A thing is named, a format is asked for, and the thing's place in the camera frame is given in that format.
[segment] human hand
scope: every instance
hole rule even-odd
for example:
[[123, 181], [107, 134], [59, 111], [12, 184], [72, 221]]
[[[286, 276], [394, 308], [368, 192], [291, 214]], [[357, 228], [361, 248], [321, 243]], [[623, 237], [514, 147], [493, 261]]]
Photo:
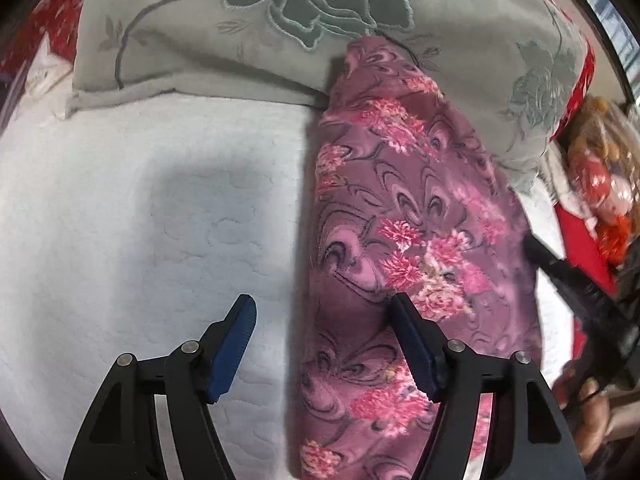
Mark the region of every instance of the human hand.
[[[567, 382], [575, 375], [573, 362], [569, 361], [562, 372], [562, 376], [551, 388], [558, 406], [564, 410], [569, 402]], [[580, 393], [578, 400], [582, 401], [598, 391], [598, 381], [588, 379]], [[604, 395], [596, 395], [582, 406], [582, 425], [574, 433], [575, 447], [580, 455], [580, 460], [587, 465], [598, 448], [601, 446], [609, 423], [609, 400]]]

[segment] metal screw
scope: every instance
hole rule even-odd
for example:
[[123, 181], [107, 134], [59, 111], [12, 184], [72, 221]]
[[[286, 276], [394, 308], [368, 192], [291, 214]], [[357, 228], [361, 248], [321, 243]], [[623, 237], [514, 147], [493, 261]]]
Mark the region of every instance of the metal screw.
[[118, 356], [117, 363], [118, 366], [129, 366], [133, 361], [133, 355], [131, 354], [122, 354]]
[[193, 354], [195, 351], [200, 348], [200, 345], [197, 341], [187, 341], [182, 343], [180, 350], [182, 350], [185, 354]]
[[527, 352], [518, 350], [516, 352], [516, 361], [524, 365], [528, 365], [531, 362], [531, 356]]
[[462, 352], [465, 349], [465, 344], [460, 339], [449, 339], [447, 348], [452, 352]]

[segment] black tool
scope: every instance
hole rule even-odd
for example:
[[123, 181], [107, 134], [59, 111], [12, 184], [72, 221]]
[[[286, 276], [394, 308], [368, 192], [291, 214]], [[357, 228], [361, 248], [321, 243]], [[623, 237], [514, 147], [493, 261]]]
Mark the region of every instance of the black tool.
[[166, 395], [184, 480], [234, 480], [207, 405], [229, 390], [255, 321], [255, 302], [243, 294], [199, 341], [144, 361], [120, 355], [84, 418], [64, 480], [166, 480], [154, 395]]
[[585, 478], [562, 412], [527, 353], [502, 359], [447, 341], [404, 293], [388, 310], [416, 386], [440, 403], [412, 480], [462, 480], [483, 393], [494, 400], [482, 480]]
[[582, 324], [587, 341], [575, 363], [575, 374], [568, 381], [568, 417], [578, 416], [578, 393], [590, 377], [601, 388], [615, 384], [631, 390], [640, 381], [640, 326], [627, 309], [615, 302], [578, 267], [559, 260], [535, 236], [524, 239], [530, 262], [551, 280], [558, 294]]

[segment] bed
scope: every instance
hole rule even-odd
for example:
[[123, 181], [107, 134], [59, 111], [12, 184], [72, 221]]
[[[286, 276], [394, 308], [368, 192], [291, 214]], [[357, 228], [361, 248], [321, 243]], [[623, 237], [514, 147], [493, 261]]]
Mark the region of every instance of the bed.
[[[168, 94], [62, 120], [69, 92], [67, 77], [18, 110], [0, 142], [0, 408], [18, 441], [62, 478], [114, 359], [166, 354], [245, 292], [257, 328], [211, 413], [239, 479], [291, 478], [318, 114]], [[520, 200], [563, 256], [542, 182]], [[537, 297], [552, 381], [571, 357], [572, 316], [541, 274]], [[169, 478], [180, 478], [158, 410]]]

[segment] pink flower print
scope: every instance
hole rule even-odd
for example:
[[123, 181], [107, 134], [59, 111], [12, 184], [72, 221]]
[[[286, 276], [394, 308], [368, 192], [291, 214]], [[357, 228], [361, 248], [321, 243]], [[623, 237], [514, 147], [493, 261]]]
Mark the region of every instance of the pink flower print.
[[351, 413], [365, 420], [379, 420], [382, 435], [407, 434], [415, 417], [427, 408], [426, 396], [418, 390], [399, 395], [393, 388], [367, 390], [351, 403]]
[[401, 122], [391, 122], [384, 124], [378, 131], [386, 143], [396, 150], [397, 153], [408, 153], [408, 148], [415, 146], [416, 140], [414, 134]]
[[421, 290], [412, 295], [411, 300], [423, 319], [435, 322], [470, 312], [463, 287], [442, 276], [426, 277]]
[[375, 130], [383, 126], [382, 114], [380, 110], [376, 108], [366, 108], [360, 112], [360, 117], [356, 120], [357, 123], [371, 127]]
[[478, 218], [504, 221], [500, 208], [491, 200], [482, 196], [473, 186], [460, 186], [453, 190], [453, 196]]
[[456, 277], [467, 294], [479, 294], [491, 288], [488, 276], [469, 262], [463, 262]]
[[429, 155], [430, 157], [435, 158], [436, 160], [440, 160], [440, 152], [436, 150], [433, 146], [431, 146], [428, 142], [424, 142], [420, 145], [422, 151], [425, 155]]
[[489, 245], [495, 245], [506, 234], [506, 224], [502, 220], [482, 219], [480, 221], [480, 232]]
[[462, 264], [462, 251], [468, 248], [468, 240], [463, 232], [455, 229], [446, 238], [433, 237], [427, 243], [426, 259], [438, 264], [436, 270], [452, 270]]
[[378, 233], [394, 241], [401, 253], [420, 242], [420, 231], [411, 227], [407, 222], [392, 222], [383, 218], [380, 223], [382, 226], [378, 229]]
[[316, 160], [316, 176], [331, 173], [344, 164], [344, 157], [349, 153], [345, 146], [325, 144], [318, 153]]
[[411, 375], [409, 365], [404, 359], [399, 365], [389, 369], [388, 377], [392, 386], [396, 387], [398, 391], [408, 386], [415, 388], [414, 377]]
[[412, 131], [414, 137], [416, 137], [417, 139], [424, 135], [424, 121], [418, 119], [415, 116], [409, 116], [404, 123]]
[[372, 99], [367, 103], [378, 110], [383, 118], [400, 120], [407, 118], [406, 110], [397, 99]]
[[302, 469], [316, 478], [330, 478], [340, 463], [340, 455], [320, 446], [315, 440], [307, 440], [300, 446]]
[[422, 278], [422, 273], [417, 267], [418, 261], [417, 256], [407, 258], [400, 251], [394, 251], [390, 258], [380, 261], [387, 276], [385, 285], [396, 292], [404, 292], [418, 283]]
[[424, 92], [425, 94], [441, 94], [436, 82], [425, 75], [411, 77], [404, 81], [412, 92]]
[[335, 173], [325, 173], [316, 179], [316, 196], [321, 196], [334, 187], [342, 186], [344, 179]]
[[476, 430], [474, 440], [471, 445], [470, 458], [479, 456], [486, 449], [489, 439], [489, 427], [491, 426], [491, 408], [493, 397], [490, 394], [480, 396], [480, 406], [478, 407], [478, 418], [476, 419]]

